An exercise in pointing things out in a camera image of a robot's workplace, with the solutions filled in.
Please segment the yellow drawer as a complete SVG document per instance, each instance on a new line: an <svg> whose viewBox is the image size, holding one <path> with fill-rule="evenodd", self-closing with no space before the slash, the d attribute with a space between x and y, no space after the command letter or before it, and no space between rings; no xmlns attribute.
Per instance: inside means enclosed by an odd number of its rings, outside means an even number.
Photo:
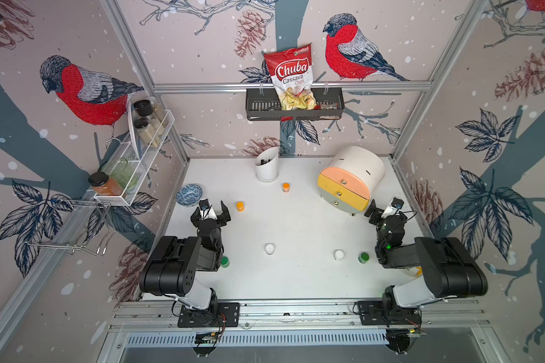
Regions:
<svg viewBox="0 0 545 363"><path fill-rule="evenodd" d="M366 210L366 207L369 205L369 201L365 198L362 198L359 195L356 195L354 192L346 189L345 186L340 185L324 175L319 174L317 180L317 186L319 190L324 190L330 193L331 195L336 196L341 201L349 204L354 207L356 210L359 210L360 213Z"/></svg>

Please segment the round white drawer cabinet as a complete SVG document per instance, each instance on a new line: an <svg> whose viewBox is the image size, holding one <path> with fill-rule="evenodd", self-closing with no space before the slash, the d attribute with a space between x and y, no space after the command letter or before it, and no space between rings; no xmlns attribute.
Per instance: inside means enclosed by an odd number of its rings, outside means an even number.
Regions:
<svg viewBox="0 0 545 363"><path fill-rule="evenodd" d="M321 198L352 216L365 212L385 176L385 164L376 154L358 146L340 150L318 175Z"/></svg>

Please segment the pink top drawer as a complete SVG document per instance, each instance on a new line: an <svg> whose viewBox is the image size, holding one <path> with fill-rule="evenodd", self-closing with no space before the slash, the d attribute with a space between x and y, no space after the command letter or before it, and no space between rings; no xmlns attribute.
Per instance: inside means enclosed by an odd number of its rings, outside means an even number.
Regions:
<svg viewBox="0 0 545 363"><path fill-rule="evenodd" d="M356 195L359 195L367 200L370 199L370 191L368 187L362 179L358 178L353 173L334 166L328 166L323 169L320 174L340 185L345 186L346 189L354 192Z"/></svg>

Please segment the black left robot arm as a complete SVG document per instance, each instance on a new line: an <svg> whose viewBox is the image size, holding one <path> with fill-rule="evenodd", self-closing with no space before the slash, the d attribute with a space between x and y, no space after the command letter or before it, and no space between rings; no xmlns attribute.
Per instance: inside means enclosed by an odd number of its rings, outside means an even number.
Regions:
<svg viewBox="0 0 545 363"><path fill-rule="evenodd" d="M221 267L222 227L231 221L231 216L224 203L220 207L221 213L216 213L209 200L199 201L190 217L195 235L160 238L139 275L142 293L172 297L191 312L216 313L216 292L198 282L195 274L216 272Z"/></svg>

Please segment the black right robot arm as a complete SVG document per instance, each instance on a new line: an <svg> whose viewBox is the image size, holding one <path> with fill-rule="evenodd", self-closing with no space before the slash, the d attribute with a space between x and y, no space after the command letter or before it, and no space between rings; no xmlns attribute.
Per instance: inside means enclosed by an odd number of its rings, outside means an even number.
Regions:
<svg viewBox="0 0 545 363"><path fill-rule="evenodd" d="M403 244L405 225L410 220L401 211L404 201L393 198L386 209L371 201L364 213L375 225L375 256L385 269L422 269L422 275L405 284L386 288L382 309L411 310L445 298L484 296L488 290L484 272L455 237L436 240L415 237Z"/></svg>

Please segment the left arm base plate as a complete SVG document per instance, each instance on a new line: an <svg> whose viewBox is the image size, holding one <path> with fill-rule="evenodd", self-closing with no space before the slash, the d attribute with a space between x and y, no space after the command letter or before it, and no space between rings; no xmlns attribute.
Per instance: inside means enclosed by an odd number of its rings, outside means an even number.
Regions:
<svg viewBox="0 0 545 363"><path fill-rule="evenodd" d="M236 328L239 324L240 304L218 302L208 310L193 310L185 306L177 314L178 328Z"/></svg>

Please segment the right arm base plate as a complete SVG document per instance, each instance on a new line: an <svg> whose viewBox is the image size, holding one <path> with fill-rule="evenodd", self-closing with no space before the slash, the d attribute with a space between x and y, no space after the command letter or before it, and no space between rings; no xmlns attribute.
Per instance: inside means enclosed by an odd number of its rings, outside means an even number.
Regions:
<svg viewBox="0 0 545 363"><path fill-rule="evenodd" d="M401 325L422 325L422 314L419 308L401 308L393 305L386 309L381 301L362 300L354 304L353 313L360 318L363 326L384 325L387 328Z"/></svg>

